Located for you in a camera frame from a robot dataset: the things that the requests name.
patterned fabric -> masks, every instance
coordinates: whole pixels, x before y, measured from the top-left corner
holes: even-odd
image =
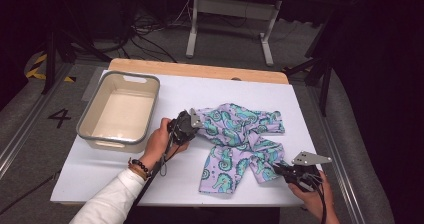
[[[283,146],[260,134],[284,132],[280,112],[250,111],[227,103],[196,113],[203,123],[198,134],[215,144],[205,162],[199,191],[233,193],[248,166],[258,183],[278,177],[272,164],[284,163]]]

bracelet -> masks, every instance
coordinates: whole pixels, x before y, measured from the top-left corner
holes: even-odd
[[[133,166],[133,165],[128,166],[128,168],[129,168],[132,172],[134,172],[135,174],[137,174],[137,175],[139,175],[141,178],[143,178],[143,180],[144,180],[144,181],[147,181],[147,174],[146,174],[144,171],[140,171],[139,169],[134,168],[134,166]]]
[[[131,157],[130,157],[130,159],[128,160],[128,167],[131,167],[132,165],[140,166],[141,170],[143,170],[144,173],[146,173],[147,178],[152,176],[152,174],[149,173],[149,169],[147,169],[147,167],[141,161],[139,161],[138,159],[131,160]]]

table surface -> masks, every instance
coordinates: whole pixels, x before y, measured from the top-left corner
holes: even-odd
[[[161,87],[150,133],[153,127],[159,126],[163,116],[172,118],[183,109],[217,107],[234,102],[251,110],[281,112],[286,133],[264,137],[283,144],[285,161],[290,162],[300,151],[316,153],[294,90],[287,84],[283,73],[124,59],[114,59],[109,69],[153,74],[159,78]],[[223,79],[238,77],[245,81],[209,78],[218,76]],[[274,82],[257,81],[264,76]],[[167,163],[167,174],[156,176],[139,205],[294,206],[302,203],[291,193],[283,178],[258,184],[250,169],[245,172],[234,194],[199,193],[203,165],[212,147],[206,138],[192,140],[188,150]],[[130,156],[138,158],[140,155],[93,149],[77,136],[51,201],[86,202],[125,168]]]
[[[265,82],[276,84],[289,84],[287,76],[282,72],[268,72],[238,68],[216,67],[181,64],[175,65],[168,62],[114,59],[109,70],[123,72],[147,72],[151,74],[207,77],[215,79]]]

hand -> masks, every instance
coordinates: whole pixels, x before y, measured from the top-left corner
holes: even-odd
[[[330,183],[328,182],[327,176],[319,171],[322,178],[322,184],[320,186],[321,191],[324,190],[325,206],[327,208],[327,224],[339,223],[334,209],[334,197],[331,191]],[[305,207],[312,213],[319,221],[322,219],[323,206],[321,198],[317,191],[314,192],[302,192],[296,185],[289,183],[289,188],[295,196],[300,198],[304,203]]]
[[[160,160],[163,153],[168,146],[169,133],[168,133],[168,124],[171,122],[171,119],[162,118],[159,129],[156,129],[149,137],[147,141],[146,149],[144,155],[140,157],[140,161],[151,171],[157,161]],[[185,143],[180,148],[177,145],[172,145],[168,151],[166,158],[170,158],[173,153],[179,153],[187,150],[188,143]]]

white table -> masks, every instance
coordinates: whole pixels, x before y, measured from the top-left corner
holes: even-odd
[[[285,161],[300,152],[315,152],[291,85],[199,77],[158,75],[161,87],[149,134],[162,117],[175,118],[186,109],[217,107],[233,102],[251,110],[280,111],[286,133],[266,138],[281,142]],[[166,176],[153,180],[139,205],[150,206],[294,206],[302,202],[288,189],[284,179],[258,184],[248,169],[234,194],[198,192],[204,162],[213,145],[203,137],[191,141],[187,151],[167,164]],[[51,201],[84,203],[126,168],[130,154],[91,148],[76,137]]]

